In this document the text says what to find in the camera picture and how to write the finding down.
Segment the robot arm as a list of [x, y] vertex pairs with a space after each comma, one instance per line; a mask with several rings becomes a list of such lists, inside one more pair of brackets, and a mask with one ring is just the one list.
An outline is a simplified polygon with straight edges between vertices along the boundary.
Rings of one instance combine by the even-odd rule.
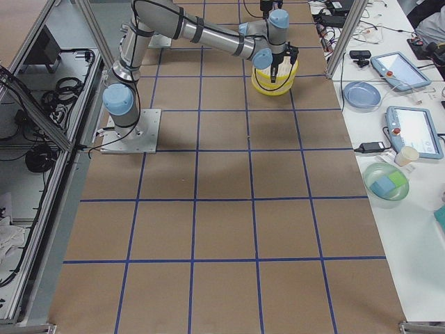
[[249, 115], [291, 114], [292, 97], [268, 97], [251, 83], [289, 48], [284, 19], [250, 20], [241, 1], [110, 1], [102, 4], [113, 64], [103, 80], [99, 124], [129, 143], [149, 137], [159, 119], [161, 147], [188, 138], [190, 149], [249, 143]]
[[274, 9], [281, 9], [283, 5], [283, 0], [260, 0], [259, 7], [262, 13], [262, 18], [267, 19], [269, 17], [270, 11]]

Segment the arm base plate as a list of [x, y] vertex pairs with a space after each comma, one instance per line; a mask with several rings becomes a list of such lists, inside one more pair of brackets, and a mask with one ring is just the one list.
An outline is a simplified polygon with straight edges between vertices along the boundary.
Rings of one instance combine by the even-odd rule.
[[142, 109], [138, 124], [129, 130], [115, 128], [113, 119], [108, 117], [107, 126], [113, 129], [104, 133], [100, 151], [104, 154], [155, 154], [161, 121], [160, 109]]
[[159, 33], [155, 33], [148, 44], [149, 49], [169, 49], [171, 48], [172, 39], [161, 35]]

